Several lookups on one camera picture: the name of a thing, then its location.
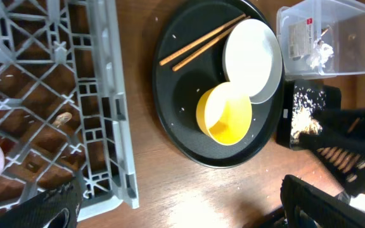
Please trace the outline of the food scraps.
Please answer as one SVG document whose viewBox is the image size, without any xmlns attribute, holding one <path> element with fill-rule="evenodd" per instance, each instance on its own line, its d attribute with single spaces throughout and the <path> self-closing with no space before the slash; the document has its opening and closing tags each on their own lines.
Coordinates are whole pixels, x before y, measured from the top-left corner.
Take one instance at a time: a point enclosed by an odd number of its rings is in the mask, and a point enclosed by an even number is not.
<svg viewBox="0 0 365 228">
<path fill-rule="evenodd" d="M 301 133 L 318 135 L 322 131 L 323 128 L 312 114 L 326 106 L 325 98 L 324 91 L 295 87 L 290 131 L 292 144 L 299 143 Z"/>
</svg>

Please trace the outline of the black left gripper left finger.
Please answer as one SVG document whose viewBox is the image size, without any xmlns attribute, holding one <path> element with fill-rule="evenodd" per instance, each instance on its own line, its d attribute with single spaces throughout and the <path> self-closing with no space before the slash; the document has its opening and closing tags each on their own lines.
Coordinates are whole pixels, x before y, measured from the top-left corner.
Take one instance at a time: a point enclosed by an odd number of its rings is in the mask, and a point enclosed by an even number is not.
<svg viewBox="0 0 365 228">
<path fill-rule="evenodd" d="M 76 178 L 46 190 L 0 216 L 0 228 L 77 226 L 82 191 Z"/>
</svg>

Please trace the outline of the yellow bowl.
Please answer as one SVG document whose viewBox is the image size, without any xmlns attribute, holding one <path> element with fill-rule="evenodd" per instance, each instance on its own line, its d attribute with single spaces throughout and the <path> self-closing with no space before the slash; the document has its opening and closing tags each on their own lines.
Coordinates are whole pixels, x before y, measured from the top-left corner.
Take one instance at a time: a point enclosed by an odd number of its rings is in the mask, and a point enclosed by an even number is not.
<svg viewBox="0 0 365 228">
<path fill-rule="evenodd" d="M 196 122 L 202 133 L 216 143 L 232 146 L 239 143 L 252 124 L 249 96 L 231 82 L 206 91 L 196 105 Z"/>
</svg>

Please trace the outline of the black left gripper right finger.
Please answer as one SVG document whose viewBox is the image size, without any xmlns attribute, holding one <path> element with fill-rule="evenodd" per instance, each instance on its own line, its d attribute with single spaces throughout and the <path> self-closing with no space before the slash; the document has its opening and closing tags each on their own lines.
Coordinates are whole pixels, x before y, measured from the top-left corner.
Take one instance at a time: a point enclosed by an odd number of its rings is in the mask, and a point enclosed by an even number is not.
<svg viewBox="0 0 365 228">
<path fill-rule="evenodd" d="M 321 227 L 365 228 L 365 213 L 294 175 L 283 179 L 280 198 L 289 227 L 306 227 L 305 213 Z"/>
</svg>

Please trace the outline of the white wrapper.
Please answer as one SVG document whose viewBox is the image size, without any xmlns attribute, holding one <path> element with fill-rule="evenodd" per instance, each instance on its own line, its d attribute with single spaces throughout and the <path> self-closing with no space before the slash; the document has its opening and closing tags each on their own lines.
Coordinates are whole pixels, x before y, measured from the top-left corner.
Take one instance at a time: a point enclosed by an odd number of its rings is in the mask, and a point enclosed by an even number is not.
<svg viewBox="0 0 365 228">
<path fill-rule="evenodd" d="M 314 42 L 313 51 L 306 59 L 306 63 L 311 69 L 315 69 L 317 67 L 325 68 L 326 63 L 333 56 L 334 50 L 332 46 L 326 44 L 322 40 L 316 40 Z"/>
</svg>

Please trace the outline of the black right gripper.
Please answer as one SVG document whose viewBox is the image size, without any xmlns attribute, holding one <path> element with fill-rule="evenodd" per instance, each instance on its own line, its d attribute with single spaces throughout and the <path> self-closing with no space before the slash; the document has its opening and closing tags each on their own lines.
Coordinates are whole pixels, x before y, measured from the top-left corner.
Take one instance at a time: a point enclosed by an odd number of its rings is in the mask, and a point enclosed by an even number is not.
<svg viewBox="0 0 365 228">
<path fill-rule="evenodd" d="M 299 146 L 313 152 L 353 196 L 365 193 L 365 108 L 314 112 L 323 133 L 301 133 Z"/>
</svg>

